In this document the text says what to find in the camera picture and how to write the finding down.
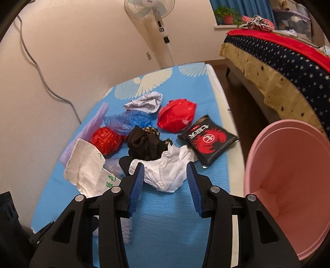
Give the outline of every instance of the pink bucket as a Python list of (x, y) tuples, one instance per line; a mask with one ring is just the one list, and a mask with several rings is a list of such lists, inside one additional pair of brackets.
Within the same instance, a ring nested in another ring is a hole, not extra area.
[(247, 159), (244, 193), (254, 193), (300, 260), (330, 229), (330, 142), (313, 126), (281, 120), (266, 127)]

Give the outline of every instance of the bed leg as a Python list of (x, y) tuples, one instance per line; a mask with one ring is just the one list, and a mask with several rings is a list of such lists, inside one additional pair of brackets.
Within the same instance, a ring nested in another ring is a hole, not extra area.
[(229, 67), (227, 67), (226, 77), (229, 75), (229, 73), (230, 73), (230, 69), (229, 69)]

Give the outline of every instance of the blue curtain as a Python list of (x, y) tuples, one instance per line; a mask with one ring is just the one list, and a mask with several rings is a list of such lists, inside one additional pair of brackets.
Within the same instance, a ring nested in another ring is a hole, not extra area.
[(254, 15), (272, 21), (277, 28), (272, 7), (268, 0), (210, 0), (213, 10), (220, 6), (236, 8), (241, 15), (253, 17)]

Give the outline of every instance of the red flower pot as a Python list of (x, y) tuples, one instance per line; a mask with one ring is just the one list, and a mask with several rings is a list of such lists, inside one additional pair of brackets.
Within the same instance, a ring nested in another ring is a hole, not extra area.
[(234, 16), (233, 15), (223, 16), (223, 22), (224, 24), (234, 24)]

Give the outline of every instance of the silver screw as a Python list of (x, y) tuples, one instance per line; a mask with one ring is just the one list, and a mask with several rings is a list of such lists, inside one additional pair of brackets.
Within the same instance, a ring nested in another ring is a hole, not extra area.
[(219, 193), (220, 192), (220, 187), (218, 187), (218, 186), (212, 186), (211, 187), (211, 192), (213, 192), (213, 193)]
[(82, 194), (77, 195), (76, 198), (75, 198), (75, 200), (76, 200), (77, 202), (81, 202), (81, 201), (83, 201), (83, 195), (82, 195)]
[(115, 186), (115, 187), (112, 187), (112, 188), (111, 188), (111, 191), (112, 191), (113, 193), (119, 193), (119, 192), (121, 191), (121, 188), (120, 188), (119, 186)]
[(254, 194), (249, 194), (249, 195), (247, 196), (247, 199), (250, 200), (251, 202), (254, 202), (255, 200), (257, 200), (257, 198), (255, 197)]

